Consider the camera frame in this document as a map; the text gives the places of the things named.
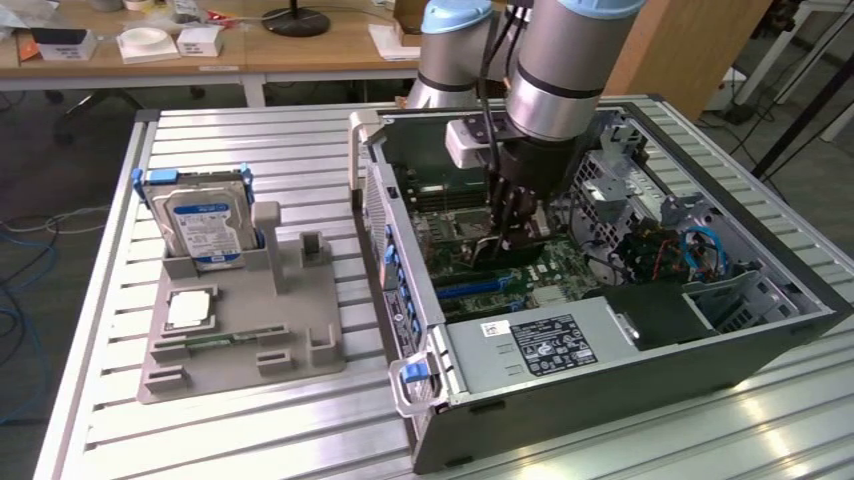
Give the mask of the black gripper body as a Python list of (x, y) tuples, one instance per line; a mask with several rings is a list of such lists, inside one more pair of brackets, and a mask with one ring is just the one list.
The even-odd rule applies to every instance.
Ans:
[(523, 137), (498, 147), (496, 186), (514, 210), (534, 210), (578, 164), (580, 138), (563, 142)]

